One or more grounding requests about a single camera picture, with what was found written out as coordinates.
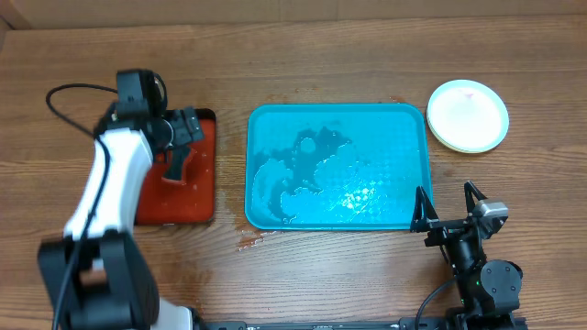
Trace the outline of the red black tray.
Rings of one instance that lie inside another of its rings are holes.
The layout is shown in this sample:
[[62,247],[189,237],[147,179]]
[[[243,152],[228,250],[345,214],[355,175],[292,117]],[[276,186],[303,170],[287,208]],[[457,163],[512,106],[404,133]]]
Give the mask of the red black tray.
[[205,108],[200,120],[205,138],[190,145],[191,154],[185,162],[185,184],[162,179],[168,165],[167,153],[155,156],[138,202],[135,223],[139,226],[203,224],[214,217],[216,174],[216,114]]

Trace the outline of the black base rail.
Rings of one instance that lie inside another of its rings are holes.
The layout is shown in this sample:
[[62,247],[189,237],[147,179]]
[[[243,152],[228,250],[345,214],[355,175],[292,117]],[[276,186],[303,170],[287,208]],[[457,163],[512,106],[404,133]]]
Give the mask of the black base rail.
[[[397,321],[377,322],[316,322],[316,323],[270,323],[247,324],[245,322],[206,322],[200,329],[206,330],[414,330],[415,318],[403,317]],[[514,320],[513,327],[505,325],[473,325],[472,327],[458,328],[449,324],[442,317],[425,317],[419,320],[420,330],[449,330],[449,329],[515,329],[527,330],[524,318]]]

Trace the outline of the light blue plate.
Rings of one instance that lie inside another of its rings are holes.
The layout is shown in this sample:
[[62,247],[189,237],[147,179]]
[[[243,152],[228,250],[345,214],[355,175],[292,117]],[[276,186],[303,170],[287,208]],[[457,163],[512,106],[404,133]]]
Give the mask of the light blue plate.
[[448,143],[470,154],[496,148],[510,125],[504,100],[490,87],[472,80],[441,84],[430,95],[426,121]]

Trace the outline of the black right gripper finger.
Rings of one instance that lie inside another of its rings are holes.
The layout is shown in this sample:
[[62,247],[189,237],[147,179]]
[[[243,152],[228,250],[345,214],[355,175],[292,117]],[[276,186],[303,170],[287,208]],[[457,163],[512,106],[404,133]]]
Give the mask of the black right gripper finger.
[[466,181],[463,185],[466,204],[476,204],[477,201],[486,199],[486,196],[475,186],[472,181]]
[[415,189],[415,209],[411,227],[432,227],[438,221],[436,210],[422,186]]

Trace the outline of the pink green scrub sponge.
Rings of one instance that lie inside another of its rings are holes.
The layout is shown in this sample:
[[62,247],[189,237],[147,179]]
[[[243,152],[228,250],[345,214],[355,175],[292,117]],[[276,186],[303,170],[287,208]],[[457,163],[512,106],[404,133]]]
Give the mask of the pink green scrub sponge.
[[167,151],[165,161],[168,165],[167,170],[163,173],[162,179],[165,182],[173,184],[185,184],[184,165],[189,159],[191,148],[189,146],[182,146]]

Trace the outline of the yellow plate front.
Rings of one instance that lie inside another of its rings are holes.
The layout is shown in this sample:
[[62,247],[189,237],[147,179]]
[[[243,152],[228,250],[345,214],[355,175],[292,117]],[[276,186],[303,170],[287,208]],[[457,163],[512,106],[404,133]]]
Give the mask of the yellow plate front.
[[432,135],[438,140],[438,142],[440,142],[442,145],[444,145],[445,147],[452,149],[454,151],[460,152],[460,153],[466,153],[466,151],[464,151],[461,148],[457,148],[454,145],[448,143],[445,139],[443,139],[435,129],[433,129],[432,127],[430,128],[430,131],[432,133]]

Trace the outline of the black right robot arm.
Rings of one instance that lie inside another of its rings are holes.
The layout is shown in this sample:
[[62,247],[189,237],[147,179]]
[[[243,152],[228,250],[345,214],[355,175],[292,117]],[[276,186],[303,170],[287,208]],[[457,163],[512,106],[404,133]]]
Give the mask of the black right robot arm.
[[[504,226],[508,207],[486,197],[472,181],[463,186],[467,216],[439,219],[423,187],[415,190],[415,210],[410,231],[426,233],[425,245],[440,248],[453,277],[434,289],[419,306],[413,319],[400,323],[403,329],[523,330],[526,319],[516,318],[520,307],[523,271],[512,261],[487,259],[482,242]],[[441,292],[455,285],[460,307],[447,309],[443,317],[423,316],[426,306]]]

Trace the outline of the blue plastic tray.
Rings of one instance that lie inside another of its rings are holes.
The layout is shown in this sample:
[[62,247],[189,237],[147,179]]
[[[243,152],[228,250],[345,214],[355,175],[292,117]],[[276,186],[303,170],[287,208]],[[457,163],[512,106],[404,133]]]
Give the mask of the blue plastic tray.
[[410,104],[266,104],[249,117],[244,213],[259,229],[406,230],[432,192]]

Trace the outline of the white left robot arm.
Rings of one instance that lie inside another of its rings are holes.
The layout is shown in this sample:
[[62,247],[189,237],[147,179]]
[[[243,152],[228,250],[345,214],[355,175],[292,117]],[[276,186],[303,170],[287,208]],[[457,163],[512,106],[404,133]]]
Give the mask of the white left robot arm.
[[203,329],[197,312],[161,298],[133,238],[143,182],[157,155],[170,151],[167,178],[183,164],[209,109],[136,113],[114,103],[94,131],[94,164],[63,238],[44,241],[38,264],[55,329]]

